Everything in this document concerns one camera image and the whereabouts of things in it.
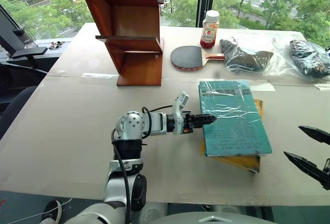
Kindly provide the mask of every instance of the paddle handle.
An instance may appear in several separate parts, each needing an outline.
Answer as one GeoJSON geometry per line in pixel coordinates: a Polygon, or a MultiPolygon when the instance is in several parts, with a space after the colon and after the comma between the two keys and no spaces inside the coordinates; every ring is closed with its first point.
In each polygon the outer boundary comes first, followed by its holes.
{"type": "Polygon", "coordinates": [[[225,59],[225,55],[223,53],[217,53],[217,54],[206,54],[206,59],[212,59],[212,60],[218,60],[223,61],[225,59]]]}

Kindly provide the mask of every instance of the ping pong paddle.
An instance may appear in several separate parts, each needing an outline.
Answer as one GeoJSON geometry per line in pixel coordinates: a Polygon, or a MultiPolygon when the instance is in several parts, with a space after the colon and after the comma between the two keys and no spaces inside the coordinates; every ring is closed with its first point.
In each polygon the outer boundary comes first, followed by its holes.
{"type": "Polygon", "coordinates": [[[209,60],[224,61],[223,54],[206,54],[199,46],[181,46],[171,53],[172,64],[184,71],[196,71],[204,67],[209,60]]]}

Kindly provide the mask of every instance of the bottle label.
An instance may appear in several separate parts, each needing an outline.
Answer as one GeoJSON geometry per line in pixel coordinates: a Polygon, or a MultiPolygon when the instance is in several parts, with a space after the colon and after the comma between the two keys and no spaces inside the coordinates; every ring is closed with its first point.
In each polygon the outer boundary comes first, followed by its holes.
{"type": "Polygon", "coordinates": [[[212,43],[215,40],[215,29],[214,28],[205,28],[203,35],[202,35],[202,41],[205,43],[212,43]]]}

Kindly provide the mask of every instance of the black rubber paddle face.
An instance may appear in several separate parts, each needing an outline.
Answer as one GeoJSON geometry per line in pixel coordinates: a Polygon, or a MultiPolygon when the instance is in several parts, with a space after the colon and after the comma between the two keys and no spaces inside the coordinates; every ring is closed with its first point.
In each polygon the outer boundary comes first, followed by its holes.
{"type": "Polygon", "coordinates": [[[199,70],[203,67],[202,49],[198,46],[178,47],[171,53],[171,62],[180,70],[199,70]]]}

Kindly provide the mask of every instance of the wooden stand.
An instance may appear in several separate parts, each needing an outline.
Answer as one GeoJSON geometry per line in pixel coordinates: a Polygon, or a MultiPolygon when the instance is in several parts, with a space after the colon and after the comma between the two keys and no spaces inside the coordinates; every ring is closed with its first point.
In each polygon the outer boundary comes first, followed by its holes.
{"type": "Polygon", "coordinates": [[[118,86],[161,85],[162,0],[86,0],[113,63],[118,86]]]}

